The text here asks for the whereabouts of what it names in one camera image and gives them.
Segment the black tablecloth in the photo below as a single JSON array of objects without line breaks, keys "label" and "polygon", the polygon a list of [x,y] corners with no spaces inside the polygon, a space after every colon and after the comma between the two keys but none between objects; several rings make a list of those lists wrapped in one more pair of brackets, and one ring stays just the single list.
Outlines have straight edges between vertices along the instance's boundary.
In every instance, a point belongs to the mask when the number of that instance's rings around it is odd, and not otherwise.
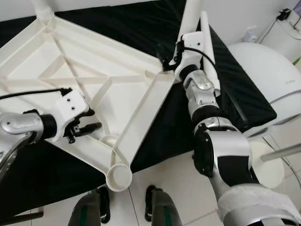
[{"label": "black tablecloth", "polygon": [[[167,56],[172,56],[184,5],[185,0],[166,0],[56,15],[153,56],[160,43],[166,48]],[[34,19],[1,22],[0,46]],[[268,101],[216,33],[211,32],[222,88],[218,98],[220,107],[241,131],[274,119],[276,113]],[[181,84],[175,84],[139,148],[131,165],[133,172],[193,149],[187,103]],[[19,151],[14,165],[0,183],[0,219],[78,195],[103,183],[102,173],[47,142],[28,146]]]}]

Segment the black cable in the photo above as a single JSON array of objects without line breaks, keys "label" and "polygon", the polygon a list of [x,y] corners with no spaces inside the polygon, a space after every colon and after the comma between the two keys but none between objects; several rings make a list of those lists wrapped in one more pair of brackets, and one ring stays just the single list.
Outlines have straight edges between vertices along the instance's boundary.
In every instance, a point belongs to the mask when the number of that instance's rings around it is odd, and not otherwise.
[{"label": "black cable", "polygon": [[68,92],[68,90],[69,89],[58,88],[58,89],[45,89],[45,90],[35,90],[35,91],[26,91],[26,92],[20,92],[20,93],[12,93],[12,94],[0,96],[0,100],[6,99],[6,98],[11,98],[11,97],[28,95],[28,94],[51,93],[51,92],[58,92],[58,91],[60,91],[61,93],[65,93],[65,92]]},{"label": "black cable", "polygon": [[274,23],[272,24],[272,26],[269,28],[268,32],[265,34],[265,36],[262,38],[262,40],[260,41],[260,44],[263,42],[264,38],[268,35],[268,33],[271,31],[271,29],[273,28],[274,24],[276,23],[277,19],[274,21]]},{"label": "black cable", "polygon": [[295,23],[295,25],[293,26],[293,29],[296,29],[296,25],[300,22],[301,20],[301,16],[299,17],[299,20]]},{"label": "black cable", "polygon": [[217,68],[215,66],[215,63],[213,63],[213,61],[210,59],[210,57],[208,55],[206,55],[204,52],[202,52],[201,50],[198,50],[195,48],[189,48],[189,47],[184,47],[184,50],[190,50],[190,51],[194,51],[194,52],[202,54],[212,64],[213,68],[215,69],[215,71],[217,73]]}]

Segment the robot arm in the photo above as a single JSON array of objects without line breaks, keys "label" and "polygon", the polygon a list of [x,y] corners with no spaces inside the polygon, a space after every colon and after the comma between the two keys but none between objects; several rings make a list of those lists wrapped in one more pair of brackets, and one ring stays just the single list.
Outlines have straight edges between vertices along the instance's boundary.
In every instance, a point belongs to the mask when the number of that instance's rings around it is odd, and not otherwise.
[{"label": "robot arm", "polygon": [[202,58],[208,58],[202,52],[203,37],[202,32],[181,37],[173,70],[189,100],[195,135],[194,165],[209,177],[221,220],[225,226],[298,226],[301,216],[291,200],[263,187],[252,176],[250,145],[219,108],[214,85],[200,69]]},{"label": "robot arm", "polygon": [[[95,112],[90,109],[88,102],[78,91],[72,89],[60,91],[63,97],[43,115],[35,109],[23,114],[0,114],[0,181],[14,162],[17,151],[25,145],[48,138],[55,142],[63,137],[67,137],[71,144],[75,142],[74,137],[84,136],[101,128],[99,122],[79,128],[79,119],[92,116]],[[27,93],[7,95],[0,97],[0,100],[24,94]]]}]

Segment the white plastic frame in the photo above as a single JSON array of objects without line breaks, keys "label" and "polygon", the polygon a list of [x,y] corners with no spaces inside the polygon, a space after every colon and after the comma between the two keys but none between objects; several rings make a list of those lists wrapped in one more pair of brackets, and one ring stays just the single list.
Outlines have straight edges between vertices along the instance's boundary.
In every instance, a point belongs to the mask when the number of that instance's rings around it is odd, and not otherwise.
[{"label": "white plastic frame", "polygon": [[[173,73],[158,59],[78,25],[53,17],[35,20],[0,49],[0,95],[71,87],[82,92],[96,114],[82,124],[103,127],[70,145],[53,143],[106,175],[108,187],[123,191],[132,181],[130,164],[169,92]],[[1,112],[46,112],[59,93],[0,102]]]}]

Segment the round white base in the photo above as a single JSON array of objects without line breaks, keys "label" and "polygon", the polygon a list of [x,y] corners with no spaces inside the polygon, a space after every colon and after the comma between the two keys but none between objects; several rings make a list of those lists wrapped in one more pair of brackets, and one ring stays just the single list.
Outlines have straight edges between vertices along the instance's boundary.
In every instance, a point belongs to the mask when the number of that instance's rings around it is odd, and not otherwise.
[{"label": "round white base", "polygon": [[275,151],[267,144],[258,141],[252,141],[250,145],[253,153],[252,167],[259,182],[270,189],[278,187],[285,176],[281,159],[262,161],[261,156]]}]

